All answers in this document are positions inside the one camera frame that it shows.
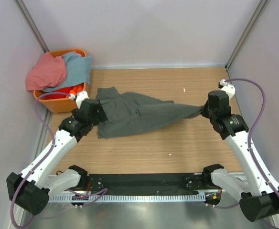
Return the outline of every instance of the gray shirt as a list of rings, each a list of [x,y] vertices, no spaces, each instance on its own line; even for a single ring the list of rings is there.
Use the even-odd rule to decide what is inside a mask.
[[[97,125],[98,138],[123,137],[162,128],[184,118],[197,117],[202,106],[175,104],[143,94],[119,94],[115,87],[98,88],[96,99],[108,120]]]

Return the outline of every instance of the metal frame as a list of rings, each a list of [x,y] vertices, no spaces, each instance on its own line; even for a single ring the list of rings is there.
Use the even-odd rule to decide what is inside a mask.
[[[266,8],[266,6],[268,5],[268,3],[270,2],[270,0],[261,0],[258,4],[258,6],[256,7],[250,21],[248,22],[243,34],[241,35],[241,37],[239,38],[239,41],[237,42],[236,47],[234,48],[226,66],[225,69],[228,71],[228,69],[231,67],[234,59],[236,58],[236,56],[238,55],[241,47],[244,45],[245,41],[247,40],[247,38],[249,37],[250,33],[252,32],[254,26],[256,25],[259,17],[262,15],[264,9]]]
[[[42,117],[42,119],[45,121],[45,123],[47,125],[50,125],[52,118],[53,118],[53,113],[51,113],[48,109],[46,109],[46,112],[44,114],[44,117]],[[44,125],[42,125],[42,129],[41,129],[41,132],[39,135],[39,140],[38,140],[38,144],[37,144],[33,159],[35,159],[46,147],[48,134],[49,133],[48,133],[46,127]]]
[[[30,13],[27,10],[27,7],[25,6],[24,2],[22,0],[14,0],[16,5],[19,7],[22,15],[24,16],[25,20],[27,21],[32,33],[34,34],[35,38],[37,39],[39,45],[41,46],[41,48],[43,49],[44,52],[48,52],[49,49],[42,37],[42,35],[40,34],[38,28],[36,27]]]

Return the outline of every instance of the wooden floor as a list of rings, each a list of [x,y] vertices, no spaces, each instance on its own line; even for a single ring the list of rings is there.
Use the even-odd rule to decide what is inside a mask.
[[[218,90],[218,82],[224,78],[224,68],[94,70],[89,96],[95,98],[99,87],[114,86],[119,93],[137,92],[199,106],[209,91]],[[231,106],[233,113],[238,113],[235,100]],[[54,114],[51,129],[56,131],[69,115]],[[70,165],[91,174],[202,172],[203,167],[216,163],[232,172],[242,171],[209,120],[200,116],[122,138],[98,139],[94,128],[63,157],[53,173]]]

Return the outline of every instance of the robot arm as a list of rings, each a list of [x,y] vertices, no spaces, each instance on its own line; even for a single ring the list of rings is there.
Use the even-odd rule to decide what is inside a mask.
[[[219,87],[221,88],[219,91],[209,93],[202,116],[210,119],[214,130],[230,146],[244,171],[247,183],[229,174],[221,165],[204,168],[206,182],[223,188],[233,196],[250,221],[278,214],[279,198],[263,178],[249,152],[247,144],[249,128],[242,116],[231,114],[229,100],[234,96],[235,88],[225,80],[219,83]],[[253,142],[251,145],[259,165],[279,191],[279,183],[267,169]]]
[[[39,214],[52,196],[71,187],[85,187],[88,183],[87,172],[77,166],[71,166],[64,173],[49,178],[50,173],[62,157],[94,126],[107,120],[99,101],[89,99],[87,92],[79,92],[75,102],[78,108],[72,111],[72,116],[66,118],[60,124],[59,130],[54,136],[55,142],[51,153],[46,157],[53,144],[52,142],[21,173],[18,175],[11,173],[7,178],[8,194],[10,200],[12,200],[20,182],[29,172],[32,172],[42,158],[46,157],[28,176],[15,202],[33,215]]]

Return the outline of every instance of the white wall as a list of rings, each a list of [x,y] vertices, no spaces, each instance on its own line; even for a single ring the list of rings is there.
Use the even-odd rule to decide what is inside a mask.
[[[94,67],[225,65],[259,0],[24,0],[51,50]]]
[[[267,96],[265,112],[254,134],[254,142],[279,181],[279,1],[270,1],[231,67],[232,78],[258,82]],[[261,106],[258,89],[235,83],[241,112],[252,125]]]
[[[6,178],[32,160],[41,131],[25,78],[42,54],[15,3],[0,0],[0,229],[9,223]]]

